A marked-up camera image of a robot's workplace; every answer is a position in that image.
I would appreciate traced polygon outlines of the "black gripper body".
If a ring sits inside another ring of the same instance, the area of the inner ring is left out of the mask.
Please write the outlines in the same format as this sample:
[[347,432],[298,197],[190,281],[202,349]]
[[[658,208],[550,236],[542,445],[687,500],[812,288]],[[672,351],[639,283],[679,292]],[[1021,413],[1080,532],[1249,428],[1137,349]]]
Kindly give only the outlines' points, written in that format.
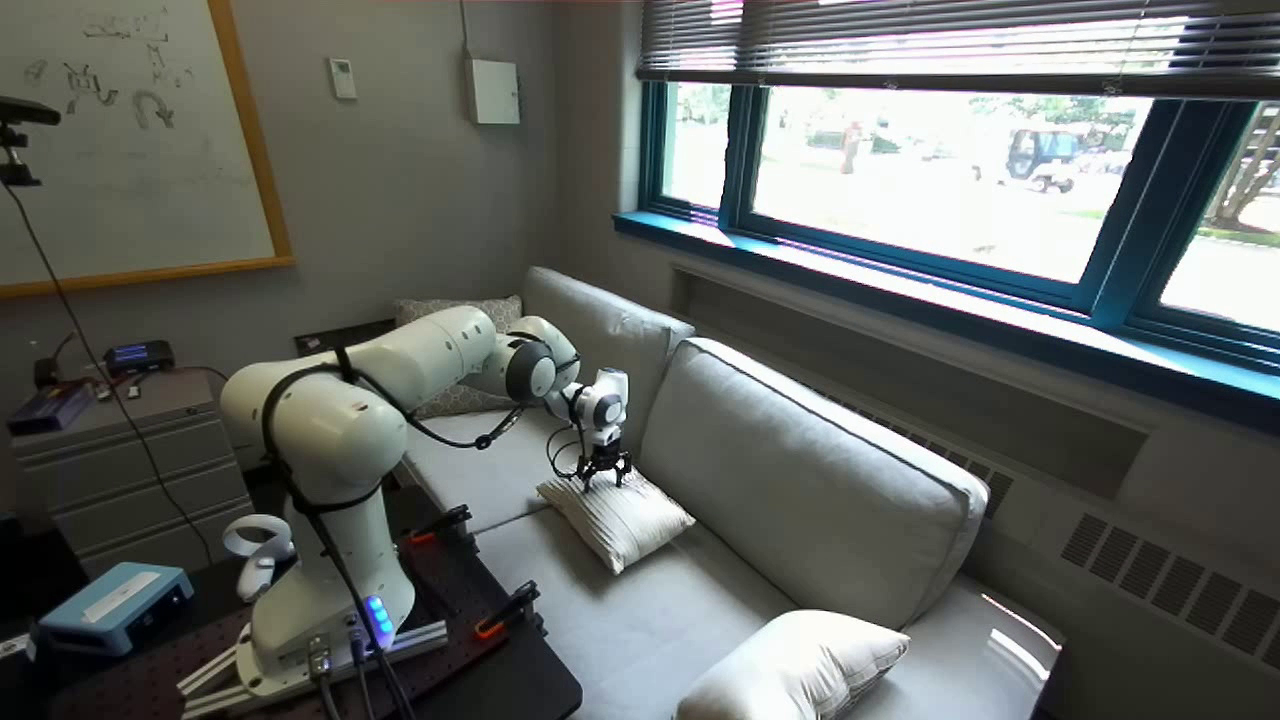
[[588,445],[582,456],[581,456],[581,470],[582,470],[582,465],[595,465],[598,474],[610,474],[610,475],[615,475],[615,459],[626,459],[626,451],[622,451],[620,440]]

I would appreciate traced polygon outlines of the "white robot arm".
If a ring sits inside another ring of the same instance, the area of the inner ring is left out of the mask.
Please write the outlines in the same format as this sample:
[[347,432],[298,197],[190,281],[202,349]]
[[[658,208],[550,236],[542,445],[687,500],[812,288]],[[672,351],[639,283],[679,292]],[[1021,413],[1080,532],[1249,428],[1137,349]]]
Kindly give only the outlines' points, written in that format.
[[350,349],[245,366],[221,391],[228,428],[289,474],[294,560],[252,602],[245,667],[285,677],[313,645],[343,648],[368,622],[389,645],[415,608],[381,479],[407,456],[415,413],[458,388],[547,407],[582,440],[581,475],[620,465],[626,375],[581,375],[575,343],[542,315],[500,328],[455,304]]

